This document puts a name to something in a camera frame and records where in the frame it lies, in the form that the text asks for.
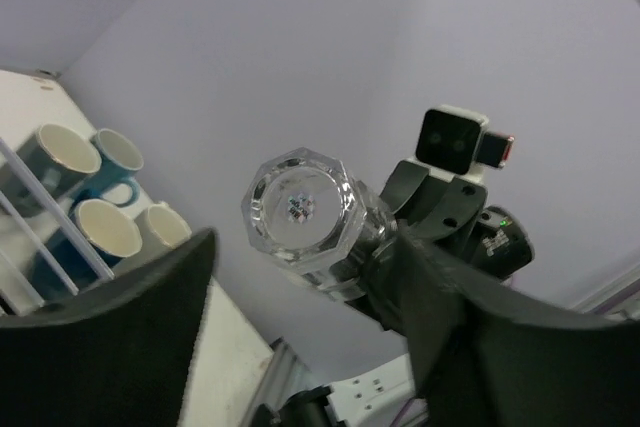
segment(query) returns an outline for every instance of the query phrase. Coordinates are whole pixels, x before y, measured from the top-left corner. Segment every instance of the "mug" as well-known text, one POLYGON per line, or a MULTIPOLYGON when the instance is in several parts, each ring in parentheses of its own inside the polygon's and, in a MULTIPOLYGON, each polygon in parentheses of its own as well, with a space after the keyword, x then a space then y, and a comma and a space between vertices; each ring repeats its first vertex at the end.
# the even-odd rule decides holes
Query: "mug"
POLYGON ((189 224, 166 202, 159 202, 144 209, 135 219, 142 237, 142 249, 123 259, 114 269, 122 275, 136 267, 175 249, 191 237, 189 224))
MULTIPOLYGON (((69 218, 87 241, 113 267, 123 259, 136 255, 142 248, 142 238, 135 222, 106 200, 91 198, 96 193, 84 193, 71 207, 69 218)), ((82 290, 98 279, 89 263, 59 229, 45 243, 60 266, 78 289, 82 290)), ((43 299, 59 300, 69 295, 60 278, 41 256, 33 259, 29 280, 43 299)))
POLYGON ((115 205, 128 207, 135 203, 140 197, 140 186, 133 177, 144 165, 138 148, 124 135, 111 129, 98 130, 91 138, 91 143, 98 150, 102 165, 96 174, 76 189, 72 197, 80 196, 86 190, 97 192, 102 197, 119 184, 125 184, 131 189, 131 196, 127 201, 115 205))
MULTIPOLYGON (((98 172, 101 165, 100 154, 89 141, 58 124, 38 127, 16 154, 56 200, 98 172)), ((0 191, 23 217, 44 210, 8 162, 0 168, 0 191)))

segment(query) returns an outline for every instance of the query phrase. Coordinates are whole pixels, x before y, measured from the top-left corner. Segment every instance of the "blue mug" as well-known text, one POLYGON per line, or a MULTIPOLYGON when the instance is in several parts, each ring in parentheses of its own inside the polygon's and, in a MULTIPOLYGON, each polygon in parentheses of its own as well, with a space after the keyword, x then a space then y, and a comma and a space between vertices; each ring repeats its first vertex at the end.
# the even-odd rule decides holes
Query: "blue mug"
POLYGON ((100 170, 85 179, 71 194, 71 198, 75 199, 87 190, 102 197, 118 185, 124 184, 131 189, 131 196, 125 202, 115 205, 128 207, 135 203, 140 197, 140 186, 134 176, 144 165, 138 148, 124 135, 111 129, 98 130, 91 138, 91 143, 102 158, 100 170))
MULTIPOLYGON (((98 255, 113 267, 142 248, 142 237, 136 223, 112 203, 99 198, 100 193, 86 190, 69 210, 69 218, 86 237, 98 255)), ((93 268, 58 229, 45 243, 60 266, 78 289, 90 286, 98 279, 93 268)), ((43 299, 60 300, 70 295, 55 271, 40 253, 33 259, 29 281, 43 299)))

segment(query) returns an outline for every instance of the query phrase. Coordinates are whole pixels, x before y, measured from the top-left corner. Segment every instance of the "black camera face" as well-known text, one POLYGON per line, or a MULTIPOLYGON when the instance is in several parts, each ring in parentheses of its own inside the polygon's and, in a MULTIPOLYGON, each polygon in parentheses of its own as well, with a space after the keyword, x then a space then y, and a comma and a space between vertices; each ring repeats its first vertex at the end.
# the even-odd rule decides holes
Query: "black camera face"
POLYGON ((464 175, 474 162, 481 133, 482 126, 475 120, 441 110, 428 110, 416 147, 416 159, 464 175))

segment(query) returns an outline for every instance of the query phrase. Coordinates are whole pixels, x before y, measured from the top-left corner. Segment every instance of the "cable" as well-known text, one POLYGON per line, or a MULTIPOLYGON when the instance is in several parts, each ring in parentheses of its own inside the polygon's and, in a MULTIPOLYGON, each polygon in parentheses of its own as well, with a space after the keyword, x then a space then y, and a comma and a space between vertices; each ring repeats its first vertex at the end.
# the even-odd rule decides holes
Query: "cable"
POLYGON ((398 412, 398 414, 395 416, 395 418, 393 419, 391 424, 389 424, 389 427, 399 427, 400 426, 400 421, 407 414, 407 412, 411 408, 411 405, 413 404, 414 400, 416 400, 415 397, 413 397, 413 398, 411 398, 411 399, 409 399, 409 400, 407 400, 405 402, 405 404, 400 409, 400 412, 398 412))

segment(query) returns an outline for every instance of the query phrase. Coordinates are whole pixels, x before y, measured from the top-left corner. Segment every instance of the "white mug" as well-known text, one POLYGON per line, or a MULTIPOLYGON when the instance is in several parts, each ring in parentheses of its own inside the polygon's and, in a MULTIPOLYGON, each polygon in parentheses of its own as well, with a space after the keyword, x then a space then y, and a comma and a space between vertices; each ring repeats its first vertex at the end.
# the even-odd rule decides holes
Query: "white mug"
POLYGON ((142 249, 119 262, 114 269, 116 275, 122 275, 160 257, 191 237, 189 224, 166 202, 144 209, 135 218, 135 223, 142 236, 142 249))

